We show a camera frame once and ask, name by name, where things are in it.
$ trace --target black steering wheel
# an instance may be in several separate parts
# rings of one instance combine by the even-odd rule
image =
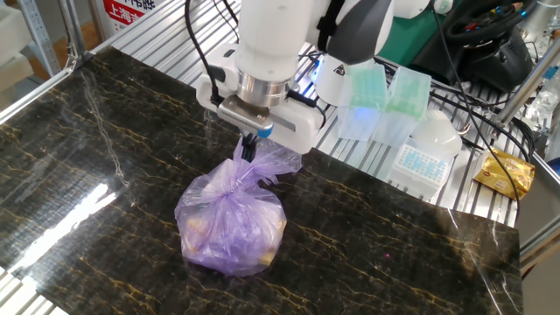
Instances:
[[[455,20],[444,30],[445,39],[450,44],[461,46],[477,45],[483,41],[496,39],[519,24],[536,7],[536,0],[525,0],[522,8],[515,11],[511,1],[509,3],[510,5],[496,7],[492,1],[481,1],[477,5],[469,5],[461,12],[453,12],[453,16],[448,18],[455,18]],[[497,18],[484,19],[484,16],[494,9],[498,11],[494,13]],[[482,26],[476,25],[477,20],[483,22]]]

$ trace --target red sign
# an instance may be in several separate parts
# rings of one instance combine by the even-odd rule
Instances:
[[[130,23],[138,20],[144,14],[115,0],[103,0],[103,4],[107,14],[115,21],[121,22],[124,25],[130,25]]]

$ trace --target yellow item inside bag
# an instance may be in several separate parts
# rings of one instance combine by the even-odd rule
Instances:
[[[519,199],[525,197],[531,188],[533,178],[535,177],[535,167],[517,157],[514,157],[506,152],[502,152],[492,148],[494,154],[498,157],[500,162],[506,167],[509,175],[514,180],[515,187]],[[498,193],[502,193],[511,199],[515,199],[515,190],[511,185],[508,175],[502,170],[496,159],[486,152],[480,157],[479,172],[474,177],[484,186],[494,189]]]

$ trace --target purple plastic bag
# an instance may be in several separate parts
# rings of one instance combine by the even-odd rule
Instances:
[[[196,178],[175,208],[183,256],[226,275],[265,270],[278,251],[286,216],[278,197],[259,187],[277,184],[276,175],[297,172],[301,155],[269,140],[257,145],[255,159],[234,159]]]

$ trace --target black marble table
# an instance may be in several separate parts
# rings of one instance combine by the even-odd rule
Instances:
[[[0,266],[70,314],[521,314],[515,230],[412,199],[313,150],[269,189],[264,272],[185,263],[173,210],[238,135],[119,52],[0,125]]]

